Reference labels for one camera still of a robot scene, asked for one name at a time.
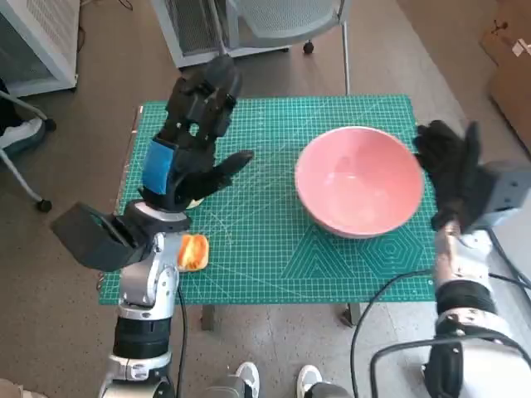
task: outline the table leg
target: table leg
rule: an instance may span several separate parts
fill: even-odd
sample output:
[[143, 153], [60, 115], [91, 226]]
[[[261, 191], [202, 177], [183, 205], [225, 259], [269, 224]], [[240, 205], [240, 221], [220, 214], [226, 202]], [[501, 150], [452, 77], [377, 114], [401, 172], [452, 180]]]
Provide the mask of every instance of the table leg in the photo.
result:
[[362, 316], [362, 308], [360, 303], [347, 303], [347, 309], [341, 314], [341, 321], [350, 328], [358, 325], [359, 319]]
[[216, 309], [213, 305], [202, 306], [201, 329], [213, 331], [216, 322]]

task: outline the black cable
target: black cable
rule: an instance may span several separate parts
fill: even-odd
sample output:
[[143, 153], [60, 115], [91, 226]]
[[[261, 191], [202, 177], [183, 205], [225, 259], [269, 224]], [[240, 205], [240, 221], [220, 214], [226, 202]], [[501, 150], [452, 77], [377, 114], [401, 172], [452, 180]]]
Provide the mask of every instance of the black cable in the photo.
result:
[[526, 284], [525, 282], [522, 282], [521, 280], [512, 279], [507, 276], [499, 275], [499, 274], [493, 274], [489, 273], [490, 278], [503, 280], [504, 282], [509, 282], [510, 284], [515, 284], [516, 286], [519, 286], [522, 289], [531, 290], [531, 284]]
[[529, 354], [520, 346], [515, 340], [512, 338], [506, 337], [504, 335], [500, 335], [499, 333], [494, 332], [478, 332], [473, 335], [469, 336], [452, 336], [452, 337], [436, 337], [429, 340], [418, 340], [416, 342], [403, 342], [399, 344], [394, 344], [390, 347], [385, 347], [378, 351], [376, 354], [373, 355], [371, 358], [371, 365], [370, 365], [370, 371], [369, 371], [369, 377], [371, 381], [371, 397], [372, 398], [378, 398], [378, 386], [376, 383], [376, 365], [378, 361], [385, 357], [388, 354], [391, 354], [393, 352], [399, 352], [411, 348], [419, 348], [419, 347], [431, 347], [431, 346], [439, 346], [442, 344], [454, 344], [457, 342], [463, 342], [465, 340], [475, 340], [475, 339], [485, 339], [485, 340], [499, 340], [504, 345], [508, 347], [512, 347], [516, 349], [524, 358], [524, 360], [527, 362], [529, 368], [531, 368], [531, 357], [529, 357]]
[[[374, 303], [376, 303], [376, 301], [385, 293], [385, 291], [391, 285], [393, 285], [395, 282], [397, 282], [398, 280], [405, 279], [405, 278], [411, 278], [411, 277], [414, 277], [414, 276], [428, 275], [428, 274], [431, 274], [432, 272], [433, 272], [432, 269], [423, 269], [423, 270], [420, 270], [420, 271], [412, 271], [412, 272], [407, 272], [405, 274], [397, 275], [397, 276], [393, 277], [392, 279], [389, 279], [376, 292], [376, 294], [374, 294], [374, 296], [369, 300], [367, 307], [363, 310], [362, 316], [360, 317], [360, 319], [358, 321], [358, 324], [356, 326], [356, 330], [354, 331], [354, 335], [352, 337], [352, 343], [350, 345], [350, 377], [351, 377], [351, 382], [352, 382], [352, 389], [353, 389], [353, 393], [354, 393], [354, 398], [359, 398], [358, 383], [356, 382], [356, 373], [355, 373], [355, 364], [354, 364], [354, 348], [356, 347], [356, 341], [358, 339], [359, 331], [361, 330], [363, 321], [367, 317], [370, 309], [372, 308]], [[518, 286], [520, 286], [522, 288], [531, 289], [531, 284], [527, 285], [525, 282], [520, 282], [520, 281], [518, 281], [516, 279], [507, 278], [505, 276], [498, 275], [498, 274], [489, 274], [489, 276], [492, 277], [492, 278], [495, 278], [495, 279], [503, 280], [504, 282], [509, 282], [511, 284], [516, 284], [516, 285], [518, 285]]]
[[83, 46], [85, 45], [85, 39], [86, 39], [86, 32], [83, 26], [79, 25], [77, 29], [77, 53], [81, 51]]
[[380, 296], [383, 295], [383, 293], [387, 290], [387, 288], [389, 288], [389, 286], [391, 286], [392, 284], [394, 284], [398, 280], [405, 279], [405, 278], [411, 278], [413, 276], [430, 275], [432, 272], [433, 272], [432, 269], [423, 269], [421, 271], [412, 271], [412, 272], [407, 272], [405, 274], [397, 275], [394, 278], [389, 279], [380, 288], [380, 290], [378, 290], [378, 292], [376, 294], [374, 294], [374, 296], [369, 300], [369, 302], [367, 304], [367, 307], [363, 310], [362, 316], [360, 317], [360, 319], [358, 321], [358, 324], [356, 325], [356, 330], [354, 331], [354, 335], [352, 337], [352, 343], [350, 345], [350, 377], [351, 377], [351, 381], [352, 381], [352, 390], [353, 390], [353, 393], [354, 393], [354, 398], [358, 398], [359, 397], [358, 383], [356, 382], [356, 372], [355, 372], [355, 369], [354, 369], [355, 368], [355, 366], [354, 366], [354, 348], [356, 346], [356, 340], [358, 339], [359, 331], [361, 330], [363, 321], [367, 317], [369, 310], [374, 305], [374, 303], [376, 303], [376, 301], [380, 298]]
[[129, 0], [118, 0], [118, 2], [130, 11], [133, 11], [133, 4]]
[[505, 253], [505, 250], [503, 247], [501, 247], [501, 244], [496, 237], [496, 234], [491, 229], [487, 230], [487, 234], [489, 234], [489, 238], [492, 241], [492, 246], [496, 249], [499, 256], [502, 258], [503, 261], [507, 264], [509, 267], [509, 270], [512, 272], [515, 278], [519, 278], [523, 280], [528, 286], [531, 286], [531, 279], [529, 279], [514, 263], [509, 259], [507, 254]]
[[179, 302], [181, 303], [181, 312], [183, 313], [183, 341], [181, 344], [181, 359], [179, 359], [179, 372], [177, 374], [177, 386], [175, 387], [175, 398], [181, 396], [181, 386], [183, 385], [184, 357], [186, 356], [186, 346], [188, 343], [188, 317], [186, 314], [186, 305], [184, 303], [183, 291], [181, 286], [177, 287]]

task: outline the pink bowl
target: pink bowl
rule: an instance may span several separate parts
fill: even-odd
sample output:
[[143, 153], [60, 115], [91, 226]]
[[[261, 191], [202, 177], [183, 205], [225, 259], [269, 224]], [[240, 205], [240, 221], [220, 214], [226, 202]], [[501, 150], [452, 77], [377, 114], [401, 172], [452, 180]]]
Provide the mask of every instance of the pink bowl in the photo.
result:
[[369, 127], [342, 127], [309, 143], [295, 167], [304, 207], [324, 228], [368, 238], [398, 228], [421, 203], [417, 160], [392, 135]]

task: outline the cardboard box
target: cardboard box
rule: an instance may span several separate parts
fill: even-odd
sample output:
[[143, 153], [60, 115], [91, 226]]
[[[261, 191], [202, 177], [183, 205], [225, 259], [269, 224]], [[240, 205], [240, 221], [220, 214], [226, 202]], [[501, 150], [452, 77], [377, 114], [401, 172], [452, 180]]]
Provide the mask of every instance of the cardboard box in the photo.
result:
[[489, 92], [531, 151], [531, 48], [525, 41], [518, 41], [511, 57], [498, 67]]
[[504, 0], [481, 37], [480, 44], [498, 65], [513, 57], [518, 39], [531, 43], [531, 0]]

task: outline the green cutting mat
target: green cutting mat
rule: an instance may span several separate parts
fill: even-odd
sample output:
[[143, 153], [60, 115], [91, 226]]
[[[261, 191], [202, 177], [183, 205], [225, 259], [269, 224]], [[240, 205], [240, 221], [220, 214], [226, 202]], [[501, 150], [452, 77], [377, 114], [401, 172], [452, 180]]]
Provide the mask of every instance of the green cutting mat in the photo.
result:
[[[166, 118], [165, 103], [144, 105], [120, 210], [139, 197], [151, 138]], [[187, 303], [367, 302], [393, 275], [431, 267], [435, 213], [431, 184], [421, 207], [403, 227], [378, 238], [346, 240], [317, 227], [300, 205], [294, 166], [314, 137], [345, 125], [373, 126], [410, 149], [416, 133], [405, 95], [241, 99], [232, 124], [217, 142], [217, 158], [253, 149], [255, 159], [232, 187], [189, 211], [192, 232], [210, 241], [209, 266], [182, 276]], [[100, 302], [117, 303], [119, 274], [107, 274]], [[432, 300], [428, 278], [399, 283], [387, 301]]]

